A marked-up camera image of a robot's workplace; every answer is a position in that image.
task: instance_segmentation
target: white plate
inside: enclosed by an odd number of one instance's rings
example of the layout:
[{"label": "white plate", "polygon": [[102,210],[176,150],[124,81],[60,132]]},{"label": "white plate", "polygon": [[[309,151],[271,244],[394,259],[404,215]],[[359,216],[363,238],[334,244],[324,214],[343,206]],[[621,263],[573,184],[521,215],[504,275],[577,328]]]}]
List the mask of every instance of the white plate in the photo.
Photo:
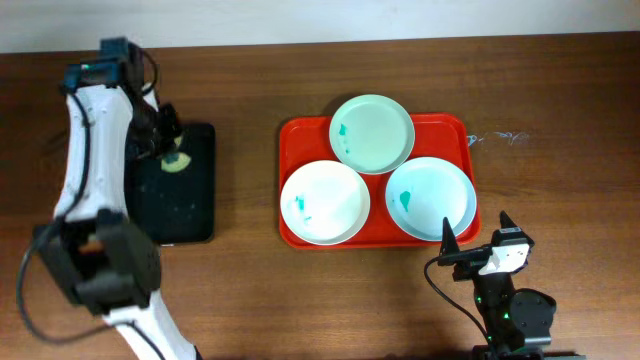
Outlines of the white plate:
[{"label": "white plate", "polygon": [[411,153],[415,129],[409,113],[380,95],[362,95],[344,103],[329,126],[329,141],[338,159],[364,174],[382,174]]},{"label": "white plate", "polygon": [[280,194],[284,222],[299,238],[316,245],[347,241],[367,221],[370,207],[362,177],[336,161],[302,166]]},{"label": "white plate", "polygon": [[476,214],[473,184],[457,166],[431,157],[417,158],[393,172],[385,192],[393,221],[406,233],[425,241],[442,240],[446,216],[453,233],[464,232]]}]

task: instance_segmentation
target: cable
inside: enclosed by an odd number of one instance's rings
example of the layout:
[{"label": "cable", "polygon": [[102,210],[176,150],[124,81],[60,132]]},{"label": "cable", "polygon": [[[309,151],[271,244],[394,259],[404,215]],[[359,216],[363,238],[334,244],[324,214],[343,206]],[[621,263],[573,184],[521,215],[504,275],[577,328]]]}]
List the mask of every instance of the cable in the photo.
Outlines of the cable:
[{"label": "cable", "polygon": [[449,304],[451,304],[454,308],[462,311],[463,314],[467,315],[467,317],[469,319],[471,319],[471,321],[473,321],[474,324],[476,324],[476,326],[478,327],[478,329],[480,329],[480,332],[482,333],[482,336],[484,336],[484,339],[487,341],[487,345],[489,345],[489,350],[491,351],[491,353],[496,356],[496,351],[493,347],[493,344],[491,343],[491,340],[489,340],[489,334],[487,334],[487,331],[484,329],[484,327],[482,327],[482,324],[480,324],[480,322],[478,321],[478,319],[475,318],[475,316],[473,316],[469,311],[467,311],[467,309],[463,308],[462,306],[460,306],[458,303],[456,303],[455,301],[451,300],[450,297],[448,297],[445,293],[442,292],[442,290],[440,290],[436,284],[434,284],[434,282],[431,280],[431,278],[429,277],[429,266],[431,266],[431,264],[437,262],[438,260],[440,260],[440,256],[437,256],[431,260],[429,260],[427,262],[427,264],[424,266],[424,277],[427,279],[427,282],[429,283],[429,285],[431,285],[431,287],[433,288],[433,290],[440,295],[443,299],[445,299]]},{"label": "cable", "polygon": [[153,89],[156,87],[156,84],[158,83],[158,64],[144,49],[140,49],[140,51],[142,51],[142,56],[147,58],[149,64],[151,64],[151,67],[153,68],[153,80],[151,81],[151,84],[149,84],[149,86],[147,86],[146,88],[143,87],[142,89],[142,96],[145,96],[153,91]]},{"label": "cable", "polygon": [[20,313],[20,317],[22,318],[22,322],[24,323],[27,330],[33,336],[35,336],[36,338],[38,338],[43,342],[53,344],[53,345],[70,344],[76,341],[89,338],[94,335],[98,335],[107,330],[111,330],[117,326],[129,326],[153,349],[153,351],[155,351],[156,355],[158,355],[158,358],[160,360],[165,360],[165,357],[162,355],[162,352],[160,351],[158,346],[133,322],[123,321],[123,322],[113,323],[110,325],[102,325],[76,335],[56,338],[56,337],[52,337],[45,334],[43,331],[41,331],[35,326],[25,306],[24,296],[23,296],[24,279],[26,276],[27,267],[31,262],[31,258],[33,257],[33,254],[36,251],[38,251],[41,247],[43,247],[47,242],[51,240],[52,238],[51,232],[55,229],[58,229],[60,225],[64,222],[64,219],[66,218],[66,216],[80,203],[84,195],[85,189],[87,187],[87,182],[89,178],[89,165],[90,165],[89,161],[91,156],[91,124],[89,123],[89,117],[87,115],[87,112],[84,106],[82,106],[82,103],[80,102],[80,100],[78,99],[78,96],[75,93],[69,93],[68,95],[76,103],[76,105],[78,106],[78,109],[80,109],[80,113],[82,114],[82,126],[84,127],[84,130],[85,130],[85,151],[84,151],[84,161],[83,161],[83,168],[82,168],[82,177],[80,179],[80,186],[78,188],[78,192],[74,196],[74,199],[71,205],[69,205],[69,207],[62,213],[62,215],[57,216],[53,220],[53,223],[48,225],[40,233],[40,235],[33,242],[31,242],[31,244],[29,245],[29,248],[27,248],[27,251],[22,257],[22,261],[20,262],[20,269],[18,270],[18,277],[16,280],[16,304],[18,305],[18,311]]}]

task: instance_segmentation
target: white background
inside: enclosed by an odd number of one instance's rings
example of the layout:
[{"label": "white background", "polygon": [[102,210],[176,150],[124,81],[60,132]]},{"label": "white background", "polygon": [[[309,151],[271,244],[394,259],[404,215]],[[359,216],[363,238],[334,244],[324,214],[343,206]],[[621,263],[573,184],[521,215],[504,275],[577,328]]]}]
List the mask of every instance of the white background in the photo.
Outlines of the white background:
[{"label": "white background", "polygon": [[0,0],[0,52],[640,30],[640,0]]}]

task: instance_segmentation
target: tray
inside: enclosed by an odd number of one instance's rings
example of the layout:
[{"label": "tray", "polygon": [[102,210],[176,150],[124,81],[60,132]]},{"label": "tray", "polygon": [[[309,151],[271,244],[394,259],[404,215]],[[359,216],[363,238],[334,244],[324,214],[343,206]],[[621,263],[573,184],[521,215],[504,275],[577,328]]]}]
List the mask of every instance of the tray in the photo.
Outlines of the tray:
[{"label": "tray", "polygon": [[[467,132],[460,120],[450,114],[411,114],[416,130],[416,142],[409,159],[432,156],[447,160],[469,177],[475,187],[471,168],[471,155],[467,145]],[[317,160],[338,161],[329,143],[330,116],[299,117],[287,122],[280,130],[279,192],[289,176],[302,165]],[[351,239],[331,246],[310,244],[297,237],[279,214],[280,235],[297,249],[354,249],[376,247],[433,246],[440,242],[427,242],[402,231],[391,219],[385,205],[385,188],[392,172],[382,175],[360,174],[369,189],[371,210],[369,218]],[[480,209],[469,228],[457,237],[458,244],[467,244],[480,232]]]}]

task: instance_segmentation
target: wooden surface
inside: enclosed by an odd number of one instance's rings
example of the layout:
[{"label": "wooden surface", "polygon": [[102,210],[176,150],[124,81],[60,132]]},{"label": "wooden surface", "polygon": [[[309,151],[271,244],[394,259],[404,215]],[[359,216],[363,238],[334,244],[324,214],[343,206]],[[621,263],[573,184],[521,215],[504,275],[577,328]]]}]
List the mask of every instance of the wooden surface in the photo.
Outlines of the wooden surface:
[{"label": "wooden surface", "polygon": [[[365,93],[410,112],[450,112],[469,134],[483,230],[506,210],[536,240],[517,287],[558,302],[555,351],[640,353],[640,33],[152,50],[159,93],[218,136],[216,239],[162,249],[162,290],[206,359],[381,358],[481,344],[427,285],[436,248],[303,252],[276,229],[278,128]],[[64,176],[64,66],[88,53],[0,56],[0,356],[132,359],[115,333],[64,348],[20,322],[14,282],[31,227]],[[510,132],[516,139],[496,132]],[[435,281],[472,308],[451,269]],[[99,323],[66,303],[39,261],[26,297],[37,323]]]}]

